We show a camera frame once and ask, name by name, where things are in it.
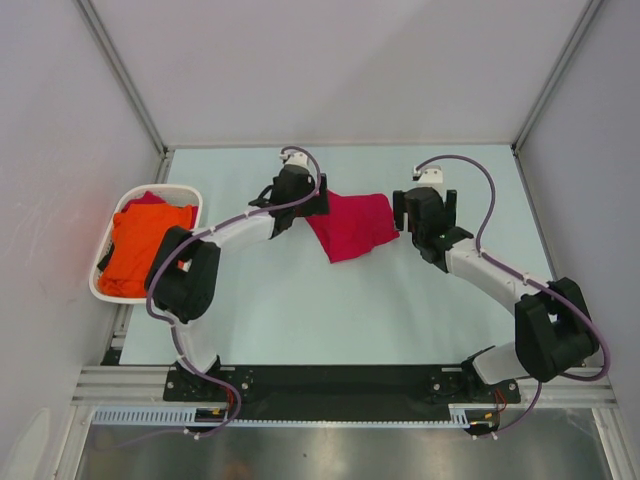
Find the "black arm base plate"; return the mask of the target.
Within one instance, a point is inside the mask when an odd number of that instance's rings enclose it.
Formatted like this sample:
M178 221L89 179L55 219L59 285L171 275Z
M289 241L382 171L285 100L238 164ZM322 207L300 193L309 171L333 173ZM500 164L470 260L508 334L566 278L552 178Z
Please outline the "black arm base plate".
M223 402L240 394L242 420L395 422L448 418L453 404L518 405L513 379L486 386L459 365L235 365L204 380L171 366L167 402Z

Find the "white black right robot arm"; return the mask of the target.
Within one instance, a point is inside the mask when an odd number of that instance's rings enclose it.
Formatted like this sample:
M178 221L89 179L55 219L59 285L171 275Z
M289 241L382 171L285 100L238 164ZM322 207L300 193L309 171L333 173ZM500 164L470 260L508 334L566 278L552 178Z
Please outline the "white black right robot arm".
M463 393L484 401L503 381L530 377L546 383L604 347L582 291L562 278L543 282L483 252L469 231L456 225L457 192L432 187L396 190L394 224L408 231L421 258L491 297L514 318L514 340L469 357L461 376Z

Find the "crimson red t-shirt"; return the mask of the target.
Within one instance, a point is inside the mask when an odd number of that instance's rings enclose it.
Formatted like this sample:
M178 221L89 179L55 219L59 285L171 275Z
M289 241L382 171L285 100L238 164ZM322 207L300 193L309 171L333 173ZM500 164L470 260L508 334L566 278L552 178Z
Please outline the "crimson red t-shirt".
M331 264L359 258L399 237L389 199L382 193L328 192L329 213L307 218Z

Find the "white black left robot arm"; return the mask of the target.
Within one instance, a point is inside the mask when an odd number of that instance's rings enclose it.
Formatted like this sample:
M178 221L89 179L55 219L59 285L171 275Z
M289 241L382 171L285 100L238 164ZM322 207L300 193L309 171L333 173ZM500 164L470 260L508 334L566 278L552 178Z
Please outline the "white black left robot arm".
M214 341L198 325L216 290L223 255L272 240L300 217L329 213L327 178L285 166L251 203L251 209L199 232L171 227L164 234L144 286L147 314L169 325L177 362L189 371L186 387L197 398L214 397L221 376Z

